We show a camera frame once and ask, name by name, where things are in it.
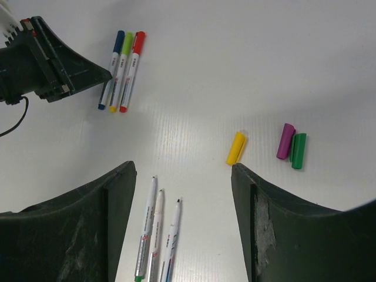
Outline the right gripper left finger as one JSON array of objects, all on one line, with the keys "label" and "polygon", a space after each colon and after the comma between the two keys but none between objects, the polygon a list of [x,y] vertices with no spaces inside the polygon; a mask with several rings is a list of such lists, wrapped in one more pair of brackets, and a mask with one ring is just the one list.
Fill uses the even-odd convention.
[{"label": "right gripper left finger", "polygon": [[136,184],[124,162],[100,178],[1,214],[2,281],[114,281]]}]

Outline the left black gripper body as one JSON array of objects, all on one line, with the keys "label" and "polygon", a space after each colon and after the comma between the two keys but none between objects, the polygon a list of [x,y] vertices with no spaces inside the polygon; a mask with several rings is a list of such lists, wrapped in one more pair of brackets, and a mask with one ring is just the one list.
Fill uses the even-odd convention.
[{"label": "left black gripper body", "polygon": [[1,49],[1,102],[18,103],[23,95],[35,92],[48,102],[71,94],[68,74],[45,35],[34,28],[11,33]]}]

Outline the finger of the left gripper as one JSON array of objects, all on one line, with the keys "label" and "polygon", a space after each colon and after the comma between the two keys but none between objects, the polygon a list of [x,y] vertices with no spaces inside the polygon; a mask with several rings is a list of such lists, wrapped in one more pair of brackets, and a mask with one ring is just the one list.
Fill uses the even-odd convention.
[{"label": "finger of the left gripper", "polygon": [[112,79],[110,72],[84,58],[68,47],[40,16],[33,16],[31,23],[37,33],[48,62],[57,71],[58,84],[64,86],[69,94],[76,94],[106,83]]}]

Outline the blue pen cap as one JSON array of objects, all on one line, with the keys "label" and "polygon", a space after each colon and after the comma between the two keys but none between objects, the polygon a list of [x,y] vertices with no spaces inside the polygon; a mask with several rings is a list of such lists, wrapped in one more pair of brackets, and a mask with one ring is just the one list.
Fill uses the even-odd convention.
[{"label": "blue pen cap", "polygon": [[123,41],[124,41],[124,37],[125,37],[125,32],[124,31],[118,31],[117,32],[115,44],[114,44],[114,47],[113,47],[113,52],[116,52],[116,53],[120,53],[121,52]]}]

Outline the red-end white pen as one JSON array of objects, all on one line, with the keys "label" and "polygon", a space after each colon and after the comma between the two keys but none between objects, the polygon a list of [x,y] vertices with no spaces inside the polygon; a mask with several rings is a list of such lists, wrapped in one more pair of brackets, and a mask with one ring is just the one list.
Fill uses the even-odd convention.
[{"label": "red-end white pen", "polygon": [[120,113],[125,113],[128,110],[128,104],[130,100],[130,96],[132,93],[133,83],[136,75],[136,70],[138,66],[139,56],[136,53],[132,52],[129,70],[125,80],[125,88],[123,91],[123,96],[120,101],[119,111]]}]

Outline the light green pen cap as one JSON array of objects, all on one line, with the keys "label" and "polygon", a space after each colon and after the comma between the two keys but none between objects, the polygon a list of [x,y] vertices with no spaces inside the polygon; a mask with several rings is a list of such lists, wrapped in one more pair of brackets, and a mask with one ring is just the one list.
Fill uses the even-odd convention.
[{"label": "light green pen cap", "polygon": [[133,33],[127,32],[125,34],[123,45],[122,45],[122,55],[128,56],[133,45]]}]

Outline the blue-end white pen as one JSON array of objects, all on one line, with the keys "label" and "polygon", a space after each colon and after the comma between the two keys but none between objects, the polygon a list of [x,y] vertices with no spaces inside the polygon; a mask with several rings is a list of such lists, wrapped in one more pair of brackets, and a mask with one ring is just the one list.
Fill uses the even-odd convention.
[{"label": "blue-end white pen", "polygon": [[112,80],[113,80],[113,75],[115,73],[115,69],[118,64],[119,54],[120,53],[112,52],[112,56],[111,56],[111,60],[110,60],[109,68],[108,68],[108,71],[111,74],[111,78],[108,82],[104,83],[103,85],[102,93],[98,102],[99,110],[105,110],[106,108],[108,98],[112,91]]}]

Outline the orange-end white pen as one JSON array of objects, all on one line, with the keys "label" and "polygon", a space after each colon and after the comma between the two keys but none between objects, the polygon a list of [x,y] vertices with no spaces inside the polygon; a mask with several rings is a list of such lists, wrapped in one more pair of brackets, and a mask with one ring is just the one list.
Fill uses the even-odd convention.
[{"label": "orange-end white pen", "polygon": [[113,93],[112,93],[110,106],[109,106],[109,111],[111,113],[115,113],[118,108],[117,106],[118,106],[118,101],[119,101],[119,96],[120,96],[120,90],[122,88],[122,80],[123,80],[124,72],[126,69],[127,57],[128,56],[126,55],[122,55],[122,53],[120,54],[119,66],[118,66],[117,74],[115,76],[115,81],[113,84]]}]

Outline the green-end white pen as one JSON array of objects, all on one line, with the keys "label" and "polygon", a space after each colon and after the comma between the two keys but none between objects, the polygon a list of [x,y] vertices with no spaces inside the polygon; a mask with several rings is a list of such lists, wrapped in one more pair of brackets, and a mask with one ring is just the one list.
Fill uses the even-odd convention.
[{"label": "green-end white pen", "polygon": [[142,231],[140,235],[139,248],[137,251],[135,279],[134,281],[142,281],[146,273],[146,258],[147,247],[149,244],[150,229],[152,226],[152,215],[155,205],[155,194],[157,190],[157,177],[153,176],[151,180],[151,187],[146,200],[146,207],[142,221]]}]

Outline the red pen cap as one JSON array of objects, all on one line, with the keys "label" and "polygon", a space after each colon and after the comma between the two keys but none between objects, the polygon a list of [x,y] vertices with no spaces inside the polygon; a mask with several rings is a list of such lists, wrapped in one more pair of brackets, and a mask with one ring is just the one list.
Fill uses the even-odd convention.
[{"label": "red pen cap", "polygon": [[146,33],[144,31],[138,31],[135,33],[135,38],[132,46],[132,52],[138,55],[141,54],[143,44],[145,41]]}]

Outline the yellow-end white pen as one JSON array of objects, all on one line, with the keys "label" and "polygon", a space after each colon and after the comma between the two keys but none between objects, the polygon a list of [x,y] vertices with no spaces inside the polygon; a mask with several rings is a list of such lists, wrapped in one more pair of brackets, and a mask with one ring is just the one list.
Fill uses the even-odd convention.
[{"label": "yellow-end white pen", "polygon": [[164,197],[164,190],[159,190],[153,215],[152,235],[149,246],[146,276],[147,282],[157,281],[157,263],[159,260],[159,242],[162,228]]}]

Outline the magenta pen cap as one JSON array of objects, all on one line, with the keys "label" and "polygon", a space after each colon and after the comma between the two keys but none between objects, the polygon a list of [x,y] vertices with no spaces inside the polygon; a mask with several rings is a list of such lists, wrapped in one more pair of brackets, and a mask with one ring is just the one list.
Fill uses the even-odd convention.
[{"label": "magenta pen cap", "polygon": [[296,129],[293,125],[285,123],[280,138],[276,157],[281,160],[286,160],[290,155],[291,144],[293,136],[296,133]]}]

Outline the magenta-end white pen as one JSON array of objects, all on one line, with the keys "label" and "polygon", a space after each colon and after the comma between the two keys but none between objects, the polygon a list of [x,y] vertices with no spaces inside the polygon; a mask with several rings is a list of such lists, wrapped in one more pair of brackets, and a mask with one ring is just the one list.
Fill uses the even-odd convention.
[{"label": "magenta-end white pen", "polygon": [[160,276],[161,282],[168,282],[172,276],[173,260],[176,252],[177,233],[179,229],[180,212],[181,212],[181,200],[177,199],[176,206],[173,214],[172,223],[167,235],[165,257],[162,264],[162,271]]}]

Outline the dark green pen cap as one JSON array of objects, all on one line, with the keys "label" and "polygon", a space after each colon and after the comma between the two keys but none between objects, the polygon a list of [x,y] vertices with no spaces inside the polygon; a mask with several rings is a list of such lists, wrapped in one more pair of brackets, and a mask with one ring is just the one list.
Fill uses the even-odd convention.
[{"label": "dark green pen cap", "polygon": [[303,168],[306,140],[306,133],[295,134],[292,138],[290,163],[293,169],[300,170]]}]

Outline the yellow pen cap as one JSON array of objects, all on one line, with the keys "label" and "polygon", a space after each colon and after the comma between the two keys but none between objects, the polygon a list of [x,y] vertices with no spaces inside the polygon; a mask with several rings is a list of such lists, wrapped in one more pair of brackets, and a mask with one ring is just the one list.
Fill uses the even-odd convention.
[{"label": "yellow pen cap", "polygon": [[226,159],[226,164],[232,166],[240,160],[244,147],[246,145],[246,142],[247,142],[247,138],[241,132],[237,132],[235,134],[233,143],[231,145],[230,151]]}]

